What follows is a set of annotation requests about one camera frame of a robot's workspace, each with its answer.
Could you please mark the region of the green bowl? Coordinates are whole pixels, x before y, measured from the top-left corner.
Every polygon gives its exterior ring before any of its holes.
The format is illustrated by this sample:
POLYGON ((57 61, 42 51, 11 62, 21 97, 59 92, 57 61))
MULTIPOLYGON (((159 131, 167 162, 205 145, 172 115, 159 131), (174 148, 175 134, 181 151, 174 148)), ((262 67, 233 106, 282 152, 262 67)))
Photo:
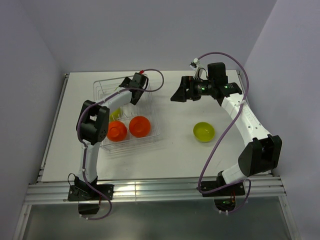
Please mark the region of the green bowl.
POLYGON ((214 127, 207 122, 198 122, 193 127, 194 137, 201 143, 208 143, 215 137, 214 127))
POLYGON ((122 110, 121 108, 117 108, 114 112, 112 112, 109 115, 109 121, 110 122, 118 121, 121 117, 122 117, 122 110))

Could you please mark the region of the orange bowl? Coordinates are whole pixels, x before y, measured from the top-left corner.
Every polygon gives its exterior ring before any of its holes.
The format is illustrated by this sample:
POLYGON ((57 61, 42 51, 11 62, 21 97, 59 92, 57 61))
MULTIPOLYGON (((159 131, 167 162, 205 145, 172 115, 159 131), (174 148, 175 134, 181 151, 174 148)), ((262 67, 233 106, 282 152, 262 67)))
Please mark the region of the orange bowl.
POLYGON ((136 138, 146 137, 151 131, 151 123, 144 116, 136 116, 129 123, 129 131, 136 138))
POLYGON ((121 121, 112 121, 108 125, 107 138, 112 142, 121 142, 127 137, 127 128, 121 121))

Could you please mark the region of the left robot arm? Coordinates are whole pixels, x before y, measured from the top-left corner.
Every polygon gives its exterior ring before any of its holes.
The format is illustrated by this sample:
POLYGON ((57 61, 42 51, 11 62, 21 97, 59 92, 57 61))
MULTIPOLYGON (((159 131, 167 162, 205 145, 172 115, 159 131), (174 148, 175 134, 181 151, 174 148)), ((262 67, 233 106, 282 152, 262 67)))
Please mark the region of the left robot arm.
POLYGON ((98 101, 86 100, 82 105, 76 124, 82 160, 73 186, 86 200, 103 195, 97 187, 97 162, 100 145, 109 132, 110 114, 126 104, 136 105, 142 94, 149 91, 149 78, 144 73, 141 70, 133 77, 125 77, 112 93, 98 101))

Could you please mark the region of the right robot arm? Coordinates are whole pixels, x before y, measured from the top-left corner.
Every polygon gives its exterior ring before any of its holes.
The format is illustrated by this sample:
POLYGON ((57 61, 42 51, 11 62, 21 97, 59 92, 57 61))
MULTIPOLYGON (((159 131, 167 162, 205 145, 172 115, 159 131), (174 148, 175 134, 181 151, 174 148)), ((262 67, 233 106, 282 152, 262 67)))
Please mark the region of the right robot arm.
POLYGON ((184 103, 188 100, 198 101, 202 96, 211 96, 229 114, 231 123, 237 127, 244 141, 245 148, 237 163, 221 171, 217 178, 217 191, 227 195, 233 190, 234 183, 275 169, 279 163, 282 140, 262 126, 238 84, 228 82, 223 62, 208 64, 206 79, 200 77, 203 66, 197 58, 190 65, 194 68, 194 75, 182 76, 180 85, 170 100, 184 103))

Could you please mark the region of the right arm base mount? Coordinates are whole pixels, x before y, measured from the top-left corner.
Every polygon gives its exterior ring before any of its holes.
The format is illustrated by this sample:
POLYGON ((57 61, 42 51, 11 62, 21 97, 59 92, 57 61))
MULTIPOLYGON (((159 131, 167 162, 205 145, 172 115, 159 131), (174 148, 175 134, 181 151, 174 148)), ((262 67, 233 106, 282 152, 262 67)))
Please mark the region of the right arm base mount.
POLYGON ((246 194, 242 181, 235 184, 221 185, 217 180, 202 181, 200 191, 203 197, 231 197, 246 194))

